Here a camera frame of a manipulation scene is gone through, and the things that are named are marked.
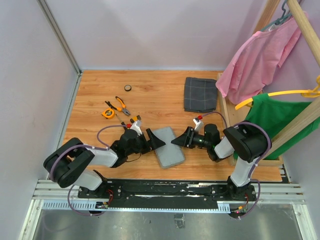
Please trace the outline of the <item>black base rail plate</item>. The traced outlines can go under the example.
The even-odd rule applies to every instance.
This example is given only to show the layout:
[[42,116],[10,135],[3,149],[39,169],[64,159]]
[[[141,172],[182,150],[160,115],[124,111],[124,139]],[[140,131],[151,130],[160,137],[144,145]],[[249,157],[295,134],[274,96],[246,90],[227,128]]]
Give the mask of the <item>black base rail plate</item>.
[[100,201],[111,197],[113,208],[210,209],[219,201],[254,202],[257,192],[250,183],[236,189],[228,181],[108,179],[96,190],[81,186],[77,196]]

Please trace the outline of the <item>grey plastic tool case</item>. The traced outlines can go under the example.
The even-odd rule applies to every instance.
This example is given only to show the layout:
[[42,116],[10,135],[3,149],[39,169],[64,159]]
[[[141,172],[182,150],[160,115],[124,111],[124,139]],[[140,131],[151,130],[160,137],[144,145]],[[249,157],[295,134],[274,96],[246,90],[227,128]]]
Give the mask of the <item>grey plastic tool case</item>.
[[164,146],[155,150],[158,162],[163,169],[180,165],[185,161],[186,158],[182,148],[171,143],[176,138],[171,127],[159,128],[153,133],[157,138],[165,142]]

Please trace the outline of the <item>pink shirt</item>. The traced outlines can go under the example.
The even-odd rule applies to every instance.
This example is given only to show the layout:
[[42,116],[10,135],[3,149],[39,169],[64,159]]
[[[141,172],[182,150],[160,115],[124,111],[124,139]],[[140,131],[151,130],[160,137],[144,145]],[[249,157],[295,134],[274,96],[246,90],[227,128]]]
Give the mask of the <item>pink shirt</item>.
[[237,105],[256,96],[273,82],[301,36],[296,20],[291,17],[270,31],[257,31],[235,53],[216,82],[222,97]]

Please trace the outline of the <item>yellow tape measure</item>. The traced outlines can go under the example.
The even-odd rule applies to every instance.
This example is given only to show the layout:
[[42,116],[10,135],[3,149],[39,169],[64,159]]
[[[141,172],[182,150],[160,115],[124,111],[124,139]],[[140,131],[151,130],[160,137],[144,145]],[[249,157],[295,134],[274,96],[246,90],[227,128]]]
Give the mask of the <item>yellow tape measure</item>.
[[106,119],[112,119],[115,116],[115,111],[112,108],[107,108],[102,112],[102,116]]

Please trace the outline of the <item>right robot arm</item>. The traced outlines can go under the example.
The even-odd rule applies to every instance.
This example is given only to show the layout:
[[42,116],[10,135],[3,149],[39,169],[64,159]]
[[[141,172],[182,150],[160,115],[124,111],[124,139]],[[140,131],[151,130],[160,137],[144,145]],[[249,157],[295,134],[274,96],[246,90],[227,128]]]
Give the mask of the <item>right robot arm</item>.
[[259,125],[245,120],[225,128],[224,137],[221,138],[215,124],[206,124],[204,134],[200,134],[199,128],[203,122],[198,118],[195,122],[196,127],[189,126],[180,136],[169,137],[169,144],[178,148],[205,149],[208,157],[217,163],[236,153],[236,165],[226,181],[225,188],[214,190],[213,194],[232,200],[243,198],[253,190],[252,174],[260,159],[272,146],[269,135]]

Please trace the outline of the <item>yellow clothes hanger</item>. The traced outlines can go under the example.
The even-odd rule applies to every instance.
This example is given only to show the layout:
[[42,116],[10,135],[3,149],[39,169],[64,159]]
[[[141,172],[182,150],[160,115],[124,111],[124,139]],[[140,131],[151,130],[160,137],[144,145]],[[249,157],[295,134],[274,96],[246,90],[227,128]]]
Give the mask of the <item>yellow clothes hanger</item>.
[[[276,92],[270,92],[267,95],[269,97],[276,97],[276,96],[282,96],[282,95],[295,95],[295,94],[299,94],[304,98],[317,98],[320,96],[320,76],[318,75],[316,80],[316,87],[314,89],[299,89],[299,90],[284,90],[284,91],[276,91]],[[239,109],[241,109],[244,106],[247,106],[249,108],[252,107],[252,102],[254,101],[254,99],[248,98],[242,102],[240,102],[239,104],[237,104],[234,109],[237,111]]]

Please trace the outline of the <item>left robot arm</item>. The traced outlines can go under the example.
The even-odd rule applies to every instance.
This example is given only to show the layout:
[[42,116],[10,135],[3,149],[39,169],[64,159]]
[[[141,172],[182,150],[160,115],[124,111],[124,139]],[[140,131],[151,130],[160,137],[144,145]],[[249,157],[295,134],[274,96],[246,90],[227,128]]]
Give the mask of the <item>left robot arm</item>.
[[110,147],[95,147],[84,144],[73,137],[62,145],[43,162],[52,182],[61,188],[78,186],[84,193],[93,198],[105,198],[112,188],[107,179],[97,170],[89,170],[88,166],[105,166],[118,168],[128,161],[130,155],[144,155],[158,148],[154,133],[148,128],[146,133],[138,135],[133,129],[127,129],[119,140]]

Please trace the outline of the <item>wooden clothes rack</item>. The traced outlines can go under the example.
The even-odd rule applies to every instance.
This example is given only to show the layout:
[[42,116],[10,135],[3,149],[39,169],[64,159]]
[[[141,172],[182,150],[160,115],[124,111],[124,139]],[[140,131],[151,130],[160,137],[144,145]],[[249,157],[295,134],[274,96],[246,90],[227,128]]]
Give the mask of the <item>wooden clothes rack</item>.
[[[278,0],[267,1],[263,13],[256,25],[257,27],[264,27],[266,25],[267,21],[269,21],[274,14],[278,4]],[[315,61],[319,64],[320,39],[317,33],[303,13],[303,10],[297,0],[288,0],[286,4],[293,14],[293,17],[296,20],[297,25],[300,28],[313,57],[315,58]],[[218,93],[218,101],[222,115],[226,118],[227,127],[240,121],[249,111],[249,108],[245,106],[244,103],[240,104],[239,106],[235,106],[228,99],[223,98],[221,93]],[[319,116],[320,99],[317,98],[272,139],[272,148],[269,150],[269,153],[273,153],[282,144],[287,142],[290,138],[304,129],[312,121],[316,120],[316,118]]]

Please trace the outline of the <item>phillips screwdriver black yellow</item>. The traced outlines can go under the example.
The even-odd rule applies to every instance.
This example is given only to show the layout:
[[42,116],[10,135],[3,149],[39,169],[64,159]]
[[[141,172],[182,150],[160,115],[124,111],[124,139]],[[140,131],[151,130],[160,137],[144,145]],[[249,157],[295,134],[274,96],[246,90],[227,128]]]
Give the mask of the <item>phillips screwdriver black yellow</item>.
[[126,125],[126,124],[124,123],[124,121],[122,121],[122,119],[121,119],[117,114],[115,114],[115,116],[116,116],[116,118],[119,120],[119,122],[121,123],[121,125]]

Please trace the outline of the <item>green shirt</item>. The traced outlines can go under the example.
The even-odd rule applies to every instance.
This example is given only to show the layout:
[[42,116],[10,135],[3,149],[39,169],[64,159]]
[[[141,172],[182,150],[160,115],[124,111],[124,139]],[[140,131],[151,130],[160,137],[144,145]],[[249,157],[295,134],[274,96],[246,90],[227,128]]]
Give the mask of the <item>green shirt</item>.
[[[245,120],[263,128],[271,139],[311,104],[310,102],[279,101],[269,97],[266,93],[256,95],[252,99],[252,107]],[[276,151],[267,155],[266,159],[276,160],[292,146],[317,130],[319,126],[320,119],[317,118]]]

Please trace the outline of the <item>orange black pliers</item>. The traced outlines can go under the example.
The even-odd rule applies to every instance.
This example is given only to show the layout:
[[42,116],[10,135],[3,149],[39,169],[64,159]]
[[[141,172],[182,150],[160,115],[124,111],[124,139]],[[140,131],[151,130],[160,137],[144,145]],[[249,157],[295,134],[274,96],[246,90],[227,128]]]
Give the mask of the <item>orange black pliers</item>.
[[126,116],[130,116],[131,113],[130,111],[127,109],[127,106],[125,105],[124,101],[118,97],[118,96],[115,96],[115,99],[118,100],[121,104],[121,107],[116,107],[114,106],[110,101],[105,101],[105,103],[112,109],[112,110],[115,110],[115,111],[118,111],[118,112],[122,112],[124,113]]

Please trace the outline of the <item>dark grey checked cloth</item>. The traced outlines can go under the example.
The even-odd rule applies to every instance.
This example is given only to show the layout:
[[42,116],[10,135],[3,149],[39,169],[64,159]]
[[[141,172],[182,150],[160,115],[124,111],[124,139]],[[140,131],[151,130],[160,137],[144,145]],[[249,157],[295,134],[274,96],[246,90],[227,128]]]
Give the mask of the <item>dark grey checked cloth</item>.
[[218,89],[215,79],[187,77],[183,107],[186,112],[209,113],[217,109]]

